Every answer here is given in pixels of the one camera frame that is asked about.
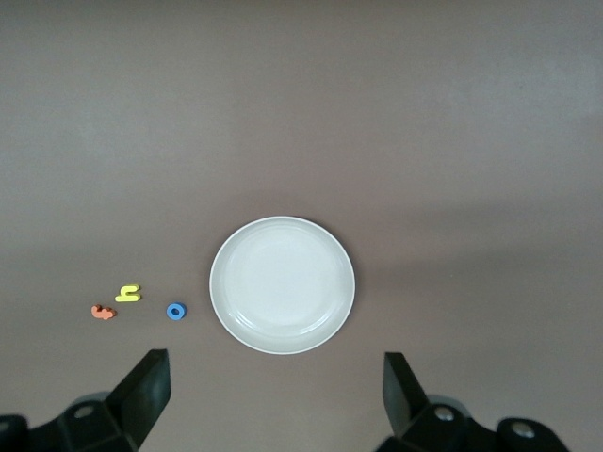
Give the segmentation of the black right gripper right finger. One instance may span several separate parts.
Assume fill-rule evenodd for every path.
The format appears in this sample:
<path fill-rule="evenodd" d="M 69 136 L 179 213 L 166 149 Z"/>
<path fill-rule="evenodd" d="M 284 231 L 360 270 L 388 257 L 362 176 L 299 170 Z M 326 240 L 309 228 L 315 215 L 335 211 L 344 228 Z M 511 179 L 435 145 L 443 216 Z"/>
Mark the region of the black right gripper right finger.
<path fill-rule="evenodd" d="M 496 429 L 478 423 L 458 400 L 426 395 L 400 352 L 383 357 L 383 404 L 393 434 L 380 451 L 566 451 L 546 425 L 506 417 Z"/>

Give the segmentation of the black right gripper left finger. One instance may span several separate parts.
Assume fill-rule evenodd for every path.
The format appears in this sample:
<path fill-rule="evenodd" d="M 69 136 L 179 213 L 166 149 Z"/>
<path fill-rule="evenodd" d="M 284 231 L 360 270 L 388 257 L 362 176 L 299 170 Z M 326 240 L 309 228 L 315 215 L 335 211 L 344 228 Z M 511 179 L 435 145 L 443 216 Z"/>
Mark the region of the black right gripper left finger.
<path fill-rule="evenodd" d="M 1 416 L 3 451 L 138 451 L 170 400 L 170 360 L 152 349 L 109 393 L 86 395 L 32 428 Z"/>

